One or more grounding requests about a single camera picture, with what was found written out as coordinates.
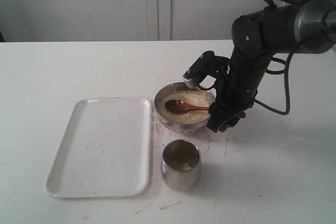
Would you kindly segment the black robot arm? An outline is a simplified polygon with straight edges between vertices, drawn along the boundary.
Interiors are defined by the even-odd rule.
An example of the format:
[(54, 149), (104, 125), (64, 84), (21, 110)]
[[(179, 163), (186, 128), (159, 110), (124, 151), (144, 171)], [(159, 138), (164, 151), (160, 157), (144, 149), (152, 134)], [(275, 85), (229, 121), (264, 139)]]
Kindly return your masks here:
[(206, 51), (199, 57), (199, 74), (215, 79), (215, 101), (209, 107), (207, 127), (225, 131), (257, 103), (258, 87), (276, 61), (286, 54), (285, 94), (289, 93), (289, 65), (294, 54), (321, 54), (335, 45), (335, 5), (328, 0), (277, 7), (236, 19), (232, 26), (234, 49), (230, 58)]

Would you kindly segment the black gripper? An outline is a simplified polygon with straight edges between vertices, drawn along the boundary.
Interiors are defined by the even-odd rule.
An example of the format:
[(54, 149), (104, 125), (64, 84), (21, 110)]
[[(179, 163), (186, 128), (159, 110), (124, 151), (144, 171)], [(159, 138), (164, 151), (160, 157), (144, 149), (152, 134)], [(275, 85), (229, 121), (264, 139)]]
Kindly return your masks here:
[(209, 107), (210, 118), (207, 128), (213, 132), (224, 132), (235, 126), (241, 119), (241, 114), (253, 106), (251, 97), (224, 97), (217, 96), (215, 102)]

